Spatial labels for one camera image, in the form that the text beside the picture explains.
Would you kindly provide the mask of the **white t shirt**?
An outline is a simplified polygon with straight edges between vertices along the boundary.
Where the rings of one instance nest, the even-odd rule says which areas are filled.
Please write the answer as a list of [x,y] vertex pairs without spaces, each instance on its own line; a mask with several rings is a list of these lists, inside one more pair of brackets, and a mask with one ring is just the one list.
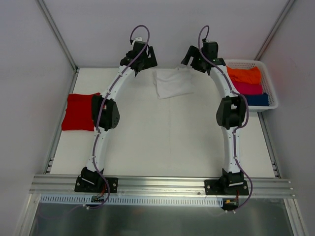
[[193,93],[192,73],[186,68],[157,69],[153,83],[158,99],[167,99]]

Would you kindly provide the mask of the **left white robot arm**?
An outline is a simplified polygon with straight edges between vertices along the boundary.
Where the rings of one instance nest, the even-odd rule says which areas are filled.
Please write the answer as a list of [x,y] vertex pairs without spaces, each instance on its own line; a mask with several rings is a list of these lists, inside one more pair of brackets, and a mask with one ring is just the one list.
[[123,89],[137,74],[157,66],[152,46],[148,46],[141,37],[131,40],[132,50],[121,60],[115,79],[100,95],[92,97],[92,120],[94,123],[94,143],[92,153],[81,170],[76,182],[77,192],[100,192],[106,190],[106,183],[100,176],[104,170],[104,161],[111,130],[120,121],[117,106]]

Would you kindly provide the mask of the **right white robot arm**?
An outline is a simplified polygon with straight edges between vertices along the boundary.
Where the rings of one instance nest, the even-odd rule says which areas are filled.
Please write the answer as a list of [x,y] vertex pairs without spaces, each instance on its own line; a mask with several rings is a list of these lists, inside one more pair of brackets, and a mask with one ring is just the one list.
[[224,140],[224,165],[219,179],[204,181],[206,195],[243,195],[249,193],[240,161],[240,131],[249,119],[247,103],[228,76],[224,59],[218,58],[217,42],[203,39],[198,47],[190,46],[183,65],[207,73],[222,99],[216,112],[217,124]]

